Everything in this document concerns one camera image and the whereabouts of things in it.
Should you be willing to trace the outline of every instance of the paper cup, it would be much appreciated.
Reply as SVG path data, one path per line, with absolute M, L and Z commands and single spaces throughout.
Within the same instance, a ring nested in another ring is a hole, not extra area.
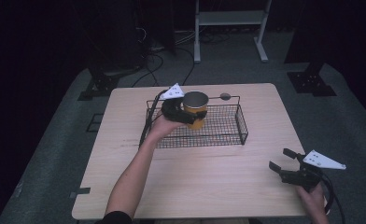
M 209 97 L 200 91 L 189 91 L 184 95 L 183 108 L 187 112 L 197 113 L 206 110 Z M 196 119 L 188 127 L 193 130 L 201 129 L 204 126 L 204 119 Z

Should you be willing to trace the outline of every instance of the cable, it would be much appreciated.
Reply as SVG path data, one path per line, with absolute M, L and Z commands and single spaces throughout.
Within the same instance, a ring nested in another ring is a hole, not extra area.
M 146 36 L 148 36 L 148 33 L 146 32 L 146 30 L 145 30 L 145 29 L 143 29 L 143 28 L 141 28 L 141 27 L 136 27 L 136 30 L 141 30 L 141 31 L 143 31 L 144 36 L 143 36 L 142 40 L 137 40 L 137 41 L 139 41 L 139 43 L 143 44 L 143 41 L 145 41 Z
M 192 70 L 194 70 L 194 65 L 195 65 L 194 56 L 192 55 L 192 53 L 190 51 L 188 51 L 186 49 L 181 49 L 181 48 L 176 48 L 176 49 L 180 49 L 180 50 L 186 51 L 191 56 L 191 58 L 192 58 L 192 66 L 191 66 L 191 69 L 190 69 L 189 73 L 186 75 L 186 78 L 184 79 L 184 81 L 182 82 L 182 86 L 184 86 L 186 84 L 187 79 L 191 75 Z
M 139 148 L 142 146 L 143 142 L 145 141 L 146 133 L 148 132 L 148 128 L 150 127 L 150 125 L 152 123 L 151 119 L 153 117 L 154 110 L 156 109 L 156 105 L 159 102 L 160 96 L 165 92 L 166 92 L 166 90 L 161 91 L 160 93 L 158 93 L 158 95 L 154 99 L 154 102 L 153 102 L 153 105 L 151 106 L 151 109 L 148 111 L 148 117 L 146 118 L 145 127 L 143 127 L 142 135 L 140 136 Z
M 329 179 L 329 177 L 327 175 L 323 174 L 322 177 L 323 177 L 322 178 L 323 182 L 325 182 L 325 180 L 326 180 L 331 185 L 334 200 L 337 203 L 338 210 L 340 210 L 340 215 L 341 215 L 342 223 L 345 224 L 344 210 L 343 210 L 343 207 L 340 204 L 340 200 L 338 199 L 337 194 L 335 194 L 335 192 L 334 192 L 334 186 L 332 185 L 331 180 Z
M 157 81 L 157 78 L 155 78 L 153 72 L 157 71 L 158 69 L 160 69 L 162 67 L 162 65 L 163 65 L 163 58 L 161 56 L 157 55 L 157 54 L 150 54 L 150 55 L 155 56 L 155 57 L 158 57 L 159 59 L 161 59 L 161 63 L 154 70 L 149 70 L 148 69 L 149 72 L 146 73 L 146 74 L 144 74 L 143 76 L 141 76 L 139 79 L 137 79 L 136 82 L 134 82 L 134 84 L 131 86 L 131 88 L 133 88 L 142 78 L 144 78 L 144 77 L 146 77 L 146 76 L 148 76 L 150 74 L 152 74 L 152 76 L 153 76 L 154 80 L 156 81 L 157 85 L 159 85 L 158 84 L 158 81 Z
M 158 119 L 161 115 L 162 113 L 159 116 L 157 116 L 154 120 L 152 120 L 151 123 L 154 123 L 154 121 L 156 121 L 156 119 Z
M 332 203 L 334 202 L 334 200 L 337 202 L 337 206 L 338 206 L 338 210 L 340 210 L 340 215 L 341 215 L 341 220 L 342 223 L 345 224 L 345 214 L 343 211 L 343 207 L 340 204 L 340 201 L 337 198 L 337 195 L 334 192 L 334 186 L 331 183 L 331 180 L 329 179 L 329 177 L 327 175 L 325 175 L 322 171 L 320 171 L 320 174 L 316 173 L 316 172 L 312 172 L 310 170 L 306 170 L 308 173 L 311 173 L 312 175 L 316 175 L 317 177 L 319 177 L 322 182 L 325 184 L 326 188 L 329 191 L 329 199 L 328 199 L 328 203 L 325 206 L 325 213 L 329 213 Z
M 214 34 L 205 34 L 201 36 L 201 43 L 203 44 L 207 44 L 207 45 L 216 45 L 219 44 L 221 42 L 227 41 L 230 39 L 230 35 L 227 34 L 222 34 L 222 35 L 214 35 Z
M 202 33 L 206 29 L 206 27 L 207 26 L 205 26 L 203 29 L 201 29 L 200 33 Z M 183 43 L 192 40 L 195 37 L 195 35 L 194 35 L 195 33 L 194 33 L 194 31 L 190 31 L 190 32 L 191 32 L 191 34 L 189 34 L 188 36 L 185 36 L 185 37 L 177 40 L 175 42 L 175 46 L 182 45 Z M 153 52 L 161 52 L 161 51 L 165 50 L 165 47 L 150 48 L 150 50 L 153 51 Z

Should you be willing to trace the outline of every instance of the black wire basket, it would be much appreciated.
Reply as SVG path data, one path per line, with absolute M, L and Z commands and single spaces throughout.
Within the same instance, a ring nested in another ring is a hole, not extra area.
M 223 103 L 234 101 L 235 103 L 221 104 L 220 101 L 223 101 Z M 187 126 L 178 127 L 168 136 L 164 137 L 157 147 L 244 145 L 248 131 L 239 101 L 239 96 L 231 96 L 228 100 L 222 99 L 222 97 L 209 97 L 204 126 L 200 130 L 192 130 Z M 153 102 L 154 101 L 148 101 L 147 115 Z M 160 106 L 155 108 L 152 120 L 157 118 L 157 113 L 160 110 Z

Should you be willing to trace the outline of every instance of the gray carpet floor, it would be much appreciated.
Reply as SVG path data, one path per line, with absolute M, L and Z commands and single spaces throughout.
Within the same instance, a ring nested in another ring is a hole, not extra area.
M 292 35 L 284 32 L 265 34 L 263 45 L 270 60 L 268 63 L 260 62 L 253 43 L 255 33 L 230 35 L 229 40 L 216 45 L 201 45 L 202 62 L 195 65 L 186 85 L 275 84 L 304 150 L 315 149 L 347 165 L 345 171 L 324 170 L 333 182 L 346 223 L 366 223 L 366 110 L 347 87 L 344 77 L 327 64 L 320 75 L 337 96 L 296 93 L 287 72 L 303 71 L 307 63 L 283 63 Z M 193 45 L 181 48 L 192 52 Z M 154 72 L 159 85 L 181 84 L 191 69 L 191 56 L 179 49 L 176 56 L 166 51 L 158 55 L 163 58 L 162 67 Z M 158 64 L 159 58 L 149 57 L 150 69 Z M 118 88 L 130 88 L 146 72 L 143 69 L 123 77 Z M 108 100 L 107 97 L 77 100 L 90 80 L 88 70 L 77 74 L 0 217 L 0 223 L 76 223 L 71 216 L 75 193 L 96 137 L 96 133 L 88 133 L 86 129 L 93 114 L 104 113 Z M 154 79 L 147 76 L 136 87 L 153 85 Z M 259 220 L 264 224 L 310 222 L 306 217 L 259 217 Z M 337 204 L 331 209 L 330 220 L 341 223 Z

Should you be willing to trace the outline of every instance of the table top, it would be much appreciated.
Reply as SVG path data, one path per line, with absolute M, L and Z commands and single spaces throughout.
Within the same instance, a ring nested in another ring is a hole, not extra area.
M 303 216 L 294 187 L 283 184 L 269 161 L 296 171 L 284 147 L 303 147 L 273 84 L 183 86 L 209 97 L 239 95 L 248 129 L 244 145 L 156 148 L 135 218 Z M 110 191 L 138 150 L 147 100 L 166 87 L 115 89 L 96 137 L 73 207 L 75 219 L 104 216 Z

